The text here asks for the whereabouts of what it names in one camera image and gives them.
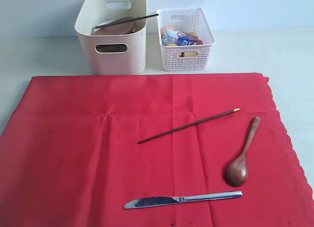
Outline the blue white milk carton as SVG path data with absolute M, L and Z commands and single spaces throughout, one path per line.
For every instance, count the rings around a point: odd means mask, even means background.
M 177 46 L 192 46 L 196 45 L 197 42 L 198 40 L 196 38 L 171 29 L 166 29 L 161 38 L 163 46 L 167 46 L 169 44 L 175 44 Z

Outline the brown wooden plate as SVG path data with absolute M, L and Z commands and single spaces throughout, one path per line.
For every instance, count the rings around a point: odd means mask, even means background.
M 132 17 L 124 17 L 120 20 L 128 20 Z M 100 28 L 94 35 L 127 35 L 132 34 L 135 31 L 135 22 L 124 23 L 119 25 L 113 25 Z M 126 52 L 128 47 L 126 44 L 98 44 L 95 49 L 99 53 L 117 53 Z

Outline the cream plastic bin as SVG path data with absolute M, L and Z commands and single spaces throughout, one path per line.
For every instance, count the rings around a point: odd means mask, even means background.
M 146 20 L 121 35 L 95 35 L 93 27 L 124 17 L 146 16 L 146 0 L 85 0 L 75 31 L 91 70 L 97 75 L 136 75 L 146 65 Z

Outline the wooden chopstick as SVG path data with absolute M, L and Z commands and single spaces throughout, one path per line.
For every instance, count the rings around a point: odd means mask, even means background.
M 148 16 L 142 16 L 142 17 L 137 17 L 137 18 L 132 18 L 132 19 L 128 19 L 128 20 L 116 20 L 116 21 L 112 21 L 108 24 L 103 24 L 103 25 L 97 25 L 92 27 L 92 30 L 94 29 L 99 29 L 99 28 L 103 28 L 103 27 L 108 27 L 108 26 L 113 26 L 113 25 L 119 25 L 119 24 L 124 24 L 124 23 L 130 23 L 130 22 L 135 22 L 135 21 L 139 21 L 139 20 L 143 20 L 143 19 L 148 19 L 148 18 L 152 18 L 152 17 L 156 17 L 159 14 L 152 14 L 152 15 L 148 15 Z
M 229 110 L 229 111 L 220 113 L 220 114 L 216 114 L 216 115 L 213 115 L 213 116 L 210 116 L 210 117 L 207 117 L 207 118 L 203 118 L 203 119 L 194 121 L 194 122 L 192 122 L 192 123 L 188 123 L 188 124 L 186 124 L 186 125 L 183 125 L 183 126 L 180 126 L 180 127 L 177 127 L 177 128 L 173 128 L 173 129 L 168 130 L 168 131 L 165 131 L 165 132 L 163 132 L 163 133 L 160 133 L 160 134 L 151 136 L 151 137 L 149 137 L 149 138 L 140 140 L 140 141 L 137 142 L 137 144 L 142 144 L 142 143 L 145 143 L 145 142 L 147 142 L 147 141 L 150 141 L 150 140 L 153 140 L 153 139 L 162 137 L 162 136 L 167 135 L 167 134 L 171 134 L 171 133 L 173 133 L 173 132 L 176 132 L 176 131 L 179 131 L 179 130 L 182 130 L 182 129 L 185 129 L 185 128 L 188 128 L 188 127 L 191 127 L 191 126 L 195 126 L 195 125 L 198 125 L 198 124 L 201 124 L 201 123 L 210 121 L 210 120 L 214 120 L 214 119 L 217 119 L 217 118 L 220 118 L 220 117 L 229 115 L 229 114 L 233 114 L 233 113 L 235 113 L 235 112 L 237 112 L 237 111 L 239 111 L 239 110 L 240 110 L 240 108 L 235 108 L 235 109 L 232 109 L 232 110 Z

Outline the white perforated plastic basket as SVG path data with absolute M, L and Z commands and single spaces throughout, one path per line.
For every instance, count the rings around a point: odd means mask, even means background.
M 161 59 L 166 71 L 195 71 L 207 67 L 214 36 L 202 8 L 158 9 L 157 25 Z M 192 46 L 163 46 L 161 38 L 166 29 L 176 30 L 198 40 Z M 181 52 L 197 52 L 196 57 L 179 58 Z

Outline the silver table knife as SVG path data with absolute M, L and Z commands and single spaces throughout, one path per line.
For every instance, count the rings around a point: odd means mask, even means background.
M 147 197 L 140 198 L 130 201 L 124 204 L 124 209 L 137 209 L 146 207 L 155 207 L 163 205 L 180 204 L 185 202 L 201 202 L 201 201 L 211 201 L 211 200 L 221 200 L 230 198 L 240 198 L 243 196 L 241 191 L 231 191 L 231 192 L 221 192 L 221 193 L 211 193 L 195 196 L 179 196 L 179 197 Z

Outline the wooden spoon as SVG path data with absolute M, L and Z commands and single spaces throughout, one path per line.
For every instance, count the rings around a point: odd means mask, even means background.
M 248 177 L 247 168 L 247 152 L 254 138 L 254 135 L 260 124 L 260 117 L 254 117 L 251 121 L 251 126 L 248 132 L 246 143 L 242 153 L 231 162 L 224 172 L 225 181 L 232 187 L 243 185 Z

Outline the pale green ceramic bowl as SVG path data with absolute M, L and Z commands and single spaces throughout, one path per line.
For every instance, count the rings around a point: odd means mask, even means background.
M 107 20 L 105 22 L 102 22 L 100 24 L 98 24 L 97 26 L 100 26 L 100 25 L 107 25 L 107 24 L 110 24 L 111 22 L 113 22 L 114 20 Z M 97 32 L 100 28 L 95 28 L 95 29 L 92 29 L 91 31 L 91 34 L 93 35 L 95 32 Z

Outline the red table cloth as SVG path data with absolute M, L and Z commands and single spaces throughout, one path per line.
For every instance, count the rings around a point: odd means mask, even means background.
M 224 169 L 257 116 L 243 197 L 123 208 L 231 191 Z M 36 76 L 0 137 L 0 224 L 311 227 L 314 201 L 262 74 Z

